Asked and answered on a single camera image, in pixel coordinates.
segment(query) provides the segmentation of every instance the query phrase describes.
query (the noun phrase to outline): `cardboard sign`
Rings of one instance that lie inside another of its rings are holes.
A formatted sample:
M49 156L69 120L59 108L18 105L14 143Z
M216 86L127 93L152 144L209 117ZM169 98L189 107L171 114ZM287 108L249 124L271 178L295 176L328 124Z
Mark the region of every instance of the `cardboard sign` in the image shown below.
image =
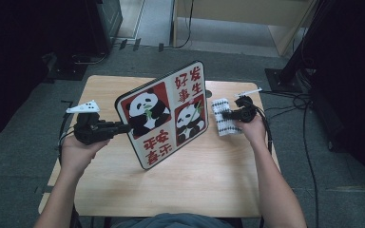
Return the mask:
M203 64L193 62L120 96L115 108L143 169L201 135L208 126Z

